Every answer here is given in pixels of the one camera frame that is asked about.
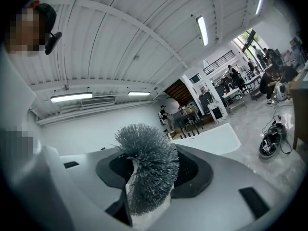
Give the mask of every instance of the air conditioner vent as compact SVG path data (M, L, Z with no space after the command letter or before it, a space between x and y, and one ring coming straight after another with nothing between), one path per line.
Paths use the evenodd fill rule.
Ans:
M99 97L99 98L91 98L81 101L81 106L92 106L92 105L99 105L99 104L115 104L116 97L115 96L108 96L108 97Z

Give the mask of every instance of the tube light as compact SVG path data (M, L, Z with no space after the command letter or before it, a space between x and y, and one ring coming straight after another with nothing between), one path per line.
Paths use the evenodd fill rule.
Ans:
M68 95L61 95L61 96L53 96L50 98L50 101L52 103L57 103L57 102L91 98L91 97L92 97L92 92L84 92L84 93L68 94Z
M208 38L207 38L207 31L206 31L206 26L205 26L205 21L203 16L200 16L197 18L197 23L199 25L199 29L202 35L202 40L204 46L208 44Z
M128 93L129 96L147 96L150 95L150 92L143 92L143 91L130 91Z
M263 4L263 0L259 0L258 6L257 6L257 10L256 10L256 14L258 14L260 12L262 4Z

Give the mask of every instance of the corrugated metal ceiling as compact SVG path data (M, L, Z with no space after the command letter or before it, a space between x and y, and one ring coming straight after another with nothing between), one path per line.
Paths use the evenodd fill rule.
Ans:
M151 89L152 93L146 99L152 99L158 91L176 80L185 71L184 65L189 66L193 55L202 49L196 23L198 16L205 18L209 38L207 47L210 48L216 44L218 23L223 24L223 36L229 35L243 27L250 9L249 0L221 0L223 17L220 22L213 0L41 1L48 2L56 10L57 19L52 32L62 31L62 39L48 56L43 52L33 57L12 56L14 65L28 85L59 83L54 88L37 91L32 108L37 107L35 111L41 118L60 112L63 106L77 103L51 103L49 98L53 95L84 91L93 94L121 93L116 102L122 103L140 100L123 93ZM115 8L116 12L124 12L129 17L106 13L105 7L100 8L100 4ZM180 63L179 58L156 36L152 37L136 26L135 19L163 39L183 62ZM65 75L68 83L69 80L96 79L122 80L123 84L96 86L89 82L89 88L69 86L69 90L64 90L60 82L64 81ZM136 86L135 82L147 85Z

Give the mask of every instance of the black slot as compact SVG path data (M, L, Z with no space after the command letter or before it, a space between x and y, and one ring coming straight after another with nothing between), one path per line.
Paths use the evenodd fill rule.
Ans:
M65 167L65 168L70 168L70 167L75 167L75 166L77 166L77 165L79 165L79 163L76 163L76 162L69 162L69 163L65 163L65 164L64 164L64 167Z
M270 210L261 196L252 187L240 189L239 192L256 219L260 218Z

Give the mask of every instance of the toilet brush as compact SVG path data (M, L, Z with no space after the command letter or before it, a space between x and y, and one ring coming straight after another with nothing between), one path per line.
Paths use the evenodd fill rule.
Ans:
M146 124L130 124L115 136L120 151L137 167L127 196L130 213L140 216L155 210L170 194L178 175L175 144L159 129Z

